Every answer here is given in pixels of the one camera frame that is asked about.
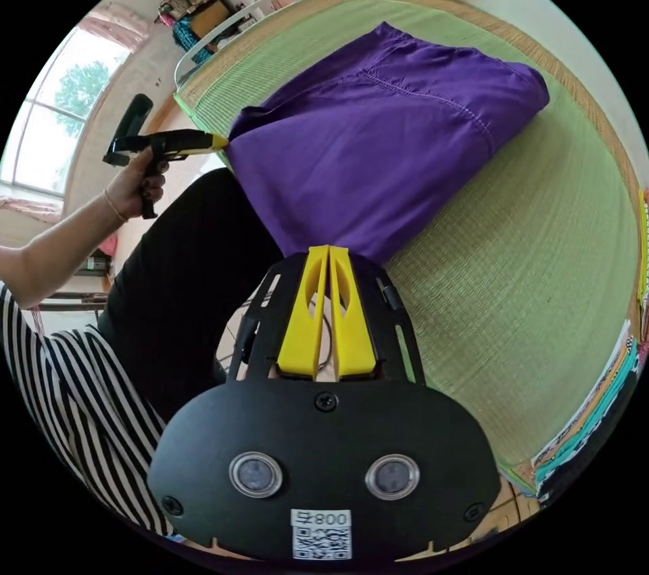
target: yellow gripper fingers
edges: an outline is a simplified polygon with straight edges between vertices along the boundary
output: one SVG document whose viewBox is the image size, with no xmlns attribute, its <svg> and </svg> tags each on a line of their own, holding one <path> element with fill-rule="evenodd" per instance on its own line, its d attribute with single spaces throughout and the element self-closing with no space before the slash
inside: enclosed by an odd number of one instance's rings
<svg viewBox="0 0 649 575">
<path fill-rule="evenodd" d="M 370 375 L 376 358 L 347 248 L 329 248 L 331 312 L 337 379 Z"/>
<path fill-rule="evenodd" d="M 328 257 L 328 246 L 309 249 L 302 281 L 277 359 L 277 367 L 282 375 L 309 377 L 312 380 L 318 375 Z M 309 305 L 315 294 L 317 298 L 312 316 Z"/>
</svg>

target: woven mat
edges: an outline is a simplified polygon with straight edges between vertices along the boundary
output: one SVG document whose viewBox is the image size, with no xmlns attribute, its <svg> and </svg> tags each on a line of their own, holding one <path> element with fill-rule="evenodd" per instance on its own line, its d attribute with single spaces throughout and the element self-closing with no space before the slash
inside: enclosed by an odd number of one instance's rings
<svg viewBox="0 0 649 575">
<path fill-rule="evenodd" d="M 243 106 L 384 20 L 530 63 L 548 82 L 550 105 L 387 266 L 429 385 L 475 415 L 503 466 L 518 465 L 583 402 L 625 318 L 638 325 L 638 184 L 575 77 L 525 34 L 450 0 L 305 0 L 233 41 L 177 99 L 227 135 Z"/>
</svg>

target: woman's arm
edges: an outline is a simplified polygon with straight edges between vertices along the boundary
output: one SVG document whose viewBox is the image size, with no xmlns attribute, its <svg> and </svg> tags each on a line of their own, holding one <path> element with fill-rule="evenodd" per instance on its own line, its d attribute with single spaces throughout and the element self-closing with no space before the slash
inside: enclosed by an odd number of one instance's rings
<svg viewBox="0 0 649 575">
<path fill-rule="evenodd" d="M 146 179 L 153 157 L 147 149 L 111 182 L 106 193 L 64 219 L 23 248 L 0 247 L 0 279 L 21 308 L 29 308 L 66 284 L 79 266 L 122 224 L 142 213 L 141 189 L 154 202 L 162 196 L 164 177 Z M 168 165 L 161 164 L 160 172 Z"/>
</svg>

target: striped shirt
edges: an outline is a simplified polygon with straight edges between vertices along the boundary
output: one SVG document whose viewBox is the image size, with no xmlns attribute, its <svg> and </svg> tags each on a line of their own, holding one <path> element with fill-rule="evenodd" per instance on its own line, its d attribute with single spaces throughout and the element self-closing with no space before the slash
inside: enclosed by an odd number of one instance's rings
<svg viewBox="0 0 649 575">
<path fill-rule="evenodd" d="M 173 534 L 148 487 L 164 423 L 135 392 L 91 325 L 42 336 L 0 281 L 0 353 L 34 422 L 64 465 L 105 505 Z"/>
</svg>

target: purple cloth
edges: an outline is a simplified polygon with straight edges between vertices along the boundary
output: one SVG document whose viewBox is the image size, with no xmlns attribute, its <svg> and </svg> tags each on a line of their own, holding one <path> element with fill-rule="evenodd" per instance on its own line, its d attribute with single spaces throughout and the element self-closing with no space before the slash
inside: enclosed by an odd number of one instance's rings
<svg viewBox="0 0 649 575">
<path fill-rule="evenodd" d="M 549 100 L 524 64 L 384 22 L 244 108 L 226 152 L 285 256 L 384 263 Z"/>
</svg>

